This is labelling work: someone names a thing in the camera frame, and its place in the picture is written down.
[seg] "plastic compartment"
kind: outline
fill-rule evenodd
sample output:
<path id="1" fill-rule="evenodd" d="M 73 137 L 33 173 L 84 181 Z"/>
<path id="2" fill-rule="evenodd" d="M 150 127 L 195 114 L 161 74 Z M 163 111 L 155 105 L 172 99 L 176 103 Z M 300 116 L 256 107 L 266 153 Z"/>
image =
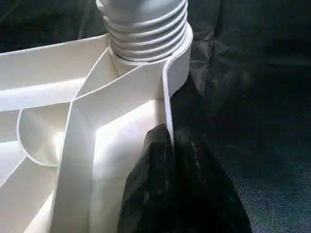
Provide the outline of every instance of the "plastic compartment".
<path id="1" fill-rule="evenodd" d="M 120 57 L 153 62 L 172 55 L 183 44 L 187 28 L 187 0 L 97 1 Z"/>
<path id="2" fill-rule="evenodd" d="M 72 102 L 51 233 L 115 231 L 124 183 L 146 133 L 166 123 L 173 137 L 170 97 L 187 79 L 187 30 L 186 43 L 170 59 L 143 64 Z"/>
<path id="3" fill-rule="evenodd" d="M 186 81 L 191 41 L 188 25 L 183 46 L 168 59 L 150 64 L 120 59 L 107 47 L 105 36 L 6 54 L 7 64 L 10 55 L 16 56 L 26 70 L 26 80 L 21 78 L 21 71 L 5 72 L 16 81 L 8 81 L 3 92 L 16 91 L 18 100 L 24 95 L 19 92 L 23 88 L 32 90 L 30 94 L 45 85 L 81 80 L 76 87 L 63 89 L 65 93 L 74 89 L 68 95 L 72 101 L 57 95 L 58 87 L 51 89 L 48 98 L 37 100 L 41 89 L 35 99 L 12 102 L 0 112 L 0 147 L 4 148 L 0 160 L 11 163 L 6 171 L 0 171 L 2 180 L 6 179 L 0 186 L 1 230 L 113 232 L 125 180 L 140 156 L 146 133 L 166 123 L 173 136 L 170 97 Z M 33 79 L 32 57 L 37 58 L 33 62 L 39 62 L 67 51 L 66 59 L 75 60 L 73 54 L 77 52 L 70 48 L 99 51 L 91 53 L 93 64 L 80 60 L 80 69 L 78 63 L 69 62 L 65 72 L 51 62 L 44 68 L 50 73 L 39 68 L 38 74 L 46 76 L 40 79 L 35 75 Z M 41 49 L 49 55 L 37 56 Z M 56 57 L 53 60 L 65 67 Z"/>

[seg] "black fabric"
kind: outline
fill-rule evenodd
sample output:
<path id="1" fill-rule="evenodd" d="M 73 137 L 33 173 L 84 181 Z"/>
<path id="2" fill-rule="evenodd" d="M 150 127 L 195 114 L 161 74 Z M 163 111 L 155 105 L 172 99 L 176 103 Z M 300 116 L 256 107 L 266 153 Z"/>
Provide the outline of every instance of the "black fabric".
<path id="1" fill-rule="evenodd" d="M 141 158 L 126 180 L 118 233 L 173 233 L 175 176 L 170 135 L 159 125 L 147 133 Z"/>
<path id="2" fill-rule="evenodd" d="M 175 132 L 175 157 L 181 229 L 189 233 L 252 232 L 233 183 L 200 132 L 188 128 Z"/>
<path id="3" fill-rule="evenodd" d="M 147 133 L 126 180 L 118 233 L 251 233 L 235 187 L 192 129 L 175 135 L 159 125 Z"/>
<path id="4" fill-rule="evenodd" d="M 207 136 L 256 233 L 311 231 L 309 4 L 189 0 L 194 42 L 174 125 Z M 2 52 L 104 31 L 93 0 L 0 5 Z"/>

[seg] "black glove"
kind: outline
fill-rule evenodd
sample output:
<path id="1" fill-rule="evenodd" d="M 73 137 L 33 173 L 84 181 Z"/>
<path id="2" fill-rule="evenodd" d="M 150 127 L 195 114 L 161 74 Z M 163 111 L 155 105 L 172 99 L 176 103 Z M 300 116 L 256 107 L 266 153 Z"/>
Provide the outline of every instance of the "black glove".
<path id="1" fill-rule="evenodd" d="M 126 181 L 118 233 L 250 233 L 235 188 L 204 137 L 177 131 L 175 154 L 165 125 L 148 132 Z"/>
<path id="2" fill-rule="evenodd" d="M 175 134 L 179 214 L 194 233 L 250 233 L 250 223 L 234 185 L 213 157 L 202 134 Z"/>
<path id="3" fill-rule="evenodd" d="M 175 158 L 165 125 L 147 133 L 141 159 L 126 180 L 118 233 L 173 232 Z"/>

